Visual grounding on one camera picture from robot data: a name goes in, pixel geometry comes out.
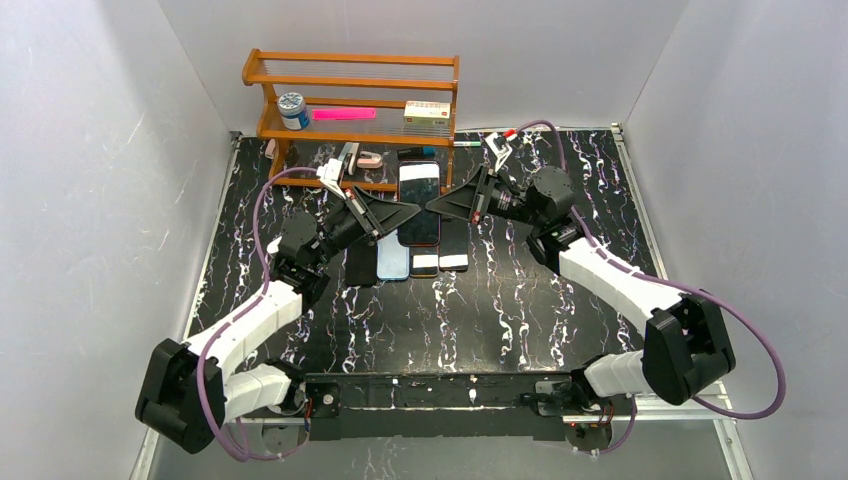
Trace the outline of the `light blue phone case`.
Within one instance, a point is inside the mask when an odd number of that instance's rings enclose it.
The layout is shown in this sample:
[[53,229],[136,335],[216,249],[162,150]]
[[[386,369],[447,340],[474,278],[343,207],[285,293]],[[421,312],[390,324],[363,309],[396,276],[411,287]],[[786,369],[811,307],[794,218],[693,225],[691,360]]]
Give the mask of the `light blue phone case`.
[[377,278],[383,282],[405,281],[410,275],[409,248],[393,231],[377,242]]

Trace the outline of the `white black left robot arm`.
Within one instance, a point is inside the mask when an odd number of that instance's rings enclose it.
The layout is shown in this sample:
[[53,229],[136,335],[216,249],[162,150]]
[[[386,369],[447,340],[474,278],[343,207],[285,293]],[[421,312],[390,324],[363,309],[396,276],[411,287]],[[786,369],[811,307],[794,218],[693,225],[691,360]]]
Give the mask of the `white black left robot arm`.
[[165,339],[153,349],[135,418],[195,454],[225,442],[226,424],[292,400],[302,381],[294,366],[269,361],[240,371],[240,364],[321,298],[330,260],[360,240],[387,236],[420,211],[353,187],[323,219],[305,211],[286,218],[273,257],[259,255],[263,283],[245,304],[183,342]]

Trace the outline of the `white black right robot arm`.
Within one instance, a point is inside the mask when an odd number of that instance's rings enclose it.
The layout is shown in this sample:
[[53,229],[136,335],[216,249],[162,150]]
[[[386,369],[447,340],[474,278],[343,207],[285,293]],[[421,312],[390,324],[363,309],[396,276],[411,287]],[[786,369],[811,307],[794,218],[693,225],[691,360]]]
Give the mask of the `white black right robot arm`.
[[720,307],[703,295],[650,282],[605,252],[581,225],[574,203],[568,173],[548,166],[524,188],[481,167],[467,183],[426,205],[471,224],[496,216],[530,226],[526,244],[539,264],[591,291],[642,335],[641,350],[596,356],[537,399],[587,408],[609,397],[647,393],[681,405],[732,372],[736,358]]

